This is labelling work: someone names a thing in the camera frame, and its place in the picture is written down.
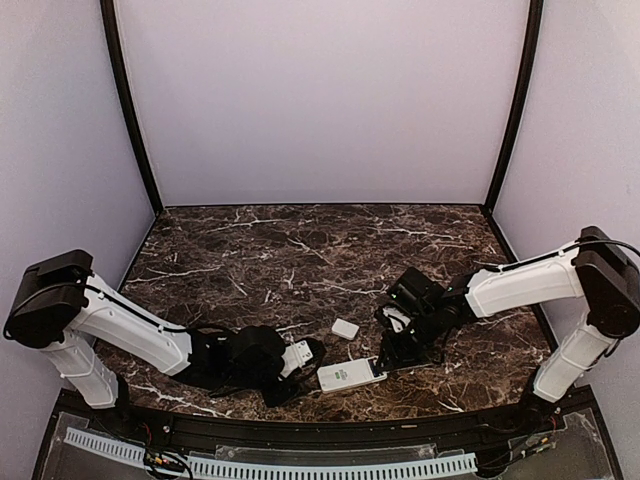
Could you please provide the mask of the blue AAA battery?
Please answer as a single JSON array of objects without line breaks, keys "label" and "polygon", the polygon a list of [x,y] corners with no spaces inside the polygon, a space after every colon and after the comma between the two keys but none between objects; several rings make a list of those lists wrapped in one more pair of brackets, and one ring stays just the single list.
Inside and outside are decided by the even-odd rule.
[{"label": "blue AAA battery", "polygon": [[379,369],[377,368],[377,359],[375,357],[369,358],[367,360],[367,365],[369,367],[369,371],[371,373],[371,376],[373,378],[378,378],[382,375],[382,373],[379,371]]}]

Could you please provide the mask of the white remote control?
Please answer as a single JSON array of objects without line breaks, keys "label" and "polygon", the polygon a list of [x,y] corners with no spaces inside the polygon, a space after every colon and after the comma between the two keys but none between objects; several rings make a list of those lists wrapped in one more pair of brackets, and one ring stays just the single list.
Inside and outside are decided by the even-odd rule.
[{"label": "white remote control", "polygon": [[386,380],[387,376],[378,378],[371,376],[367,365],[368,359],[360,358],[319,368],[317,378],[322,392],[332,393]]}]

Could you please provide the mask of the white battery cover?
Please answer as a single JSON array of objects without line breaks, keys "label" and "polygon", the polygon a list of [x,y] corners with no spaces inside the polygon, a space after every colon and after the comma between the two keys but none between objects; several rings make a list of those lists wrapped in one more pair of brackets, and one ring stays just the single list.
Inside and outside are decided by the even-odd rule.
[{"label": "white battery cover", "polygon": [[352,341],[357,336],[359,329],[358,325],[337,318],[331,327],[331,332],[340,338]]}]

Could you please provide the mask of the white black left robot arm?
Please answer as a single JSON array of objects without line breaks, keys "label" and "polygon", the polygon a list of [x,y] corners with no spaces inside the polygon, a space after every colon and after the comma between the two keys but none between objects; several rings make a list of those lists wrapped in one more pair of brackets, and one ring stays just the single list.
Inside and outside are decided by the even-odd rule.
[{"label": "white black left robot arm", "polygon": [[3,328],[9,341],[44,353],[120,436],[141,427],[126,382],[87,343],[96,337],[213,398],[259,392],[268,407],[298,396],[321,366],[324,344],[288,344],[273,328],[234,332],[217,324],[183,327],[127,300],[92,270],[92,256],[72,250],[29,266]]}]

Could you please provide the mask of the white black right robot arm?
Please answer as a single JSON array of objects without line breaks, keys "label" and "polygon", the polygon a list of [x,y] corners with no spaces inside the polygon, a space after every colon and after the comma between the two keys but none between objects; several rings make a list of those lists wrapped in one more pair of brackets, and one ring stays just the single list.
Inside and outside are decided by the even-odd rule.
[{"label": "white black right robot arm", "polygon": [[508,264],[480,267],[441,285],[415,267],[389,287],[376,315],[384,325],[376,367],[426,363],[436,341],[454,329],[511,311],[581,299],[577,325],[533,374],[528,396],[510,413],[521,434],[534,432],[570,387],[639,329],[639,251],[596,226],[555,250]]}]

